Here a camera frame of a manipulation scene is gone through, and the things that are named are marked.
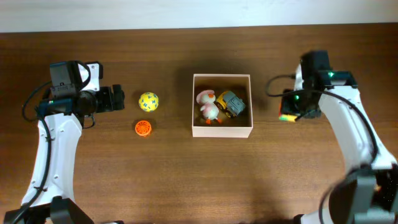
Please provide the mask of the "yellow grey toy truck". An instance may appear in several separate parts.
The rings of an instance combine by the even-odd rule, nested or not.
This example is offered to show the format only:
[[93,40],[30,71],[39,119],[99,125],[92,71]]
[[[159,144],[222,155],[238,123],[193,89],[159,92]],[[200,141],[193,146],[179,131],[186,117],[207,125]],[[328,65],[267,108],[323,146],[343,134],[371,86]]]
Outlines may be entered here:
[[239,116],[246,108],[243,100],[229,90],[217,97],[215,104],[228,118]]

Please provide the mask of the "white open cardboard box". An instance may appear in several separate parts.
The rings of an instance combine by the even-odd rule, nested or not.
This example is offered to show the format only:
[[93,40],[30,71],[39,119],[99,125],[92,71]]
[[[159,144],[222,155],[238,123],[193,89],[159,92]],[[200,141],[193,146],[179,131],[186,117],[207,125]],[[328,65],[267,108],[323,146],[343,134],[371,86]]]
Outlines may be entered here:
[[[237,74],[194,74],[192,93],[192,135],[201,138],[248,138],[253,126],[251,78],[249,75]],[[204,90],[214,90],[216,98],[224,91],[232,91],[246,104],[245,110],[235,118],[228,118],[219,109],[219,119],[210,125],[200,111],[196,101],[197,95]]]

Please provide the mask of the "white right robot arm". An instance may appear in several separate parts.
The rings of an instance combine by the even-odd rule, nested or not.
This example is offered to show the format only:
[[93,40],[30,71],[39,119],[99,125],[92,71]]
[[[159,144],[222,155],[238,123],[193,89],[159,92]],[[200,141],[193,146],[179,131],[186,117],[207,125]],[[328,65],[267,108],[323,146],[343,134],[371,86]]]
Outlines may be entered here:
[[376,134],[353,74],[332,69],[325,50],[301,56],[279,118],[296,122],[321,114],[336,136],[346,174],[325,192],[317,211],[296,215],[293,222],[397,223],[397,159]]

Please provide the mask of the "yellow ball with blue letters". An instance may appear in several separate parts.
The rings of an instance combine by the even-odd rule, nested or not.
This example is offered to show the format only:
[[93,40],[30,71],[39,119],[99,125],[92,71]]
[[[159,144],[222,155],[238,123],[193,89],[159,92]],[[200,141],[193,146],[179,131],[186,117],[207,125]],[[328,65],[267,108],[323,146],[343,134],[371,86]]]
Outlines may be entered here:
[[139,107],[146,112],[155,111],[159,106],[159,97],[152,92],[145,92],[139,98]]

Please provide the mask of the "orange round lattice toy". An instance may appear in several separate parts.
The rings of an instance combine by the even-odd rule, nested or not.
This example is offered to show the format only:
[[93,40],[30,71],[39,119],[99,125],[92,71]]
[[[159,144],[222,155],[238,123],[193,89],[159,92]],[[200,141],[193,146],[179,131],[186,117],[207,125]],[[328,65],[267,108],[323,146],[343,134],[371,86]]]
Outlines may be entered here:
[[136,123],[134,130],[137,135],[146,137],[152,132],[152,125],[147,120],[140,120]]

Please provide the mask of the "pink white toy duck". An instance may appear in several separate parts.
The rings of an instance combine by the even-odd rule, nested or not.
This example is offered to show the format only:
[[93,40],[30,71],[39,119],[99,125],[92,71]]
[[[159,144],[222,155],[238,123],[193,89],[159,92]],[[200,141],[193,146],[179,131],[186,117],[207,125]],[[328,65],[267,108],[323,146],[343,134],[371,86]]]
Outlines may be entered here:
[[214,90],[201,91],[196,97],[197,103],[200,105],[200,111],[205,119],[205,123],[210,125],[213,120],[222,123],[219,119],[219,109],[215,105],[216,95]]

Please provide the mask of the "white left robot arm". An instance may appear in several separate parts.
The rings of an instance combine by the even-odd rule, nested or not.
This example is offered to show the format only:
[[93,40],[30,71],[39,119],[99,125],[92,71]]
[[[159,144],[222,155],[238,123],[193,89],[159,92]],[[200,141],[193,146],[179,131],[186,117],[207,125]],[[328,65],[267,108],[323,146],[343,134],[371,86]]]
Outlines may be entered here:
[[51,80],[35,107],[39,143],[34,171],[21,207],[6,212],[5,223],[92,223],[76,204],[73,175],[85,119],[124,109],[120,85],[101,86],[100,62],[70,60],[50,65]]

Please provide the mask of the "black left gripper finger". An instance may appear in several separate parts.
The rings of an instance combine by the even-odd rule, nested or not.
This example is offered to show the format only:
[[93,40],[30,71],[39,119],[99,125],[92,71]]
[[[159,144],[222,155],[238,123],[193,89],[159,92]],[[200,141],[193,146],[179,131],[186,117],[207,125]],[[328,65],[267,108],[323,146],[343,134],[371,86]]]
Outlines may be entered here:
[[114,96],[125,96],[122,86],[120,84],[113,85]]
[[114,109],[115,110],[123,110],[124,108],[125,108],[124,97],[123,96],[114,96]]

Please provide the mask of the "colourful two-by-two puzzle cube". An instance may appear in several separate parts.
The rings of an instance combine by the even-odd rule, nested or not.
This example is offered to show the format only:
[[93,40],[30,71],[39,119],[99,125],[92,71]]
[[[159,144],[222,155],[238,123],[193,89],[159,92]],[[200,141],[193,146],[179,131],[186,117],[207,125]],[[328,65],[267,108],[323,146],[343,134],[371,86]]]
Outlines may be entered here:
[[280,102],[279,105],[279,119],[281,121],[287,121],[287,122],[296,122],[297,116],[294,114],[288,114],[283,112],[284,104],[283,102]]

